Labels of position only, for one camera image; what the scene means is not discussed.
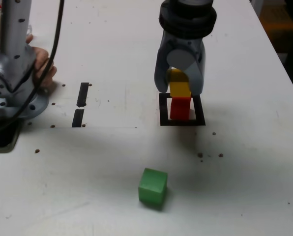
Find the table surface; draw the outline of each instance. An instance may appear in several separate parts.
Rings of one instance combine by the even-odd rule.
[[[163,127],[161,1],[66,1],[56,105],[0,154],[0,236],[293,236],[293,85],[250,2],[214,1],[206,126]],[[33,46],[51,50],[58,2],[33,1]],[[146,167],[169,175],[162,210],[138,201]]]

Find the green cube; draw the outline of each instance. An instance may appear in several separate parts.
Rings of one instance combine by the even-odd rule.
[[[139,200],[161,205],[164,202],[167,173],[145,168],[139,184]]]

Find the finger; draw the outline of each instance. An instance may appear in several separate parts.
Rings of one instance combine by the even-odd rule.
[[[28,35],[26,39],[26,43],[31,43],[33,38],[34,38],[33,34]]]
[[[53,83],[53,76],[57,73],[57,68],[54,66],[47,74],[45,80],[42,83],[42,87],[47,88]]]
[[[34,51],[36,53],[35,69],[40,70],[40,68],[45,64],[45,61],[47,61],[49,54],[42,48],[34,47]]]
[[[47,66],[47,64],[48,64],[48,61],[49,61],[49,59],[47,59],[47,60],[45,61],[44,65],[42,66],[42,68],[40,68],[40,69],[35,73],[35,76],[36,76],[37,78],[40,78],[41,75],[43,74],[43,72],[44,72],[44,70],[45,70],[45,68],[46,68],[46,66]],[[48,73],[52,70],[53,66],[54,66],[54,62],[52,63],[51,67],[49,68]]]

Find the metal robot arm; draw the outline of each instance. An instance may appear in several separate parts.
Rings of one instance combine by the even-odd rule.
[[[3,0],[0,29],[0,118],[12,117],[34,88],[32,71],[36,54],[26,43],[31,0]],[[48,105],[38,92],[19,118],[33,118]]]
[[[193,96],[200,95],[204,85],[205,47],[202,38],[213,30],[216,12],[213,0],[165,0],[160,9],[164,29],[157,54],[154,81],[160,92],[169,85],[168,71],[175,67],[189,80]]]

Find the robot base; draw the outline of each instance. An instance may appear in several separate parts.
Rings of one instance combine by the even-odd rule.
[[[45,91],[40,90],[36,97],[29,103],[25,110],[19,115],[22,119],[31,119],[41,114],[48,106],[48,96]],[[6,99],[0,98],[0,118],[10,118],[19,107],[8,106]]]

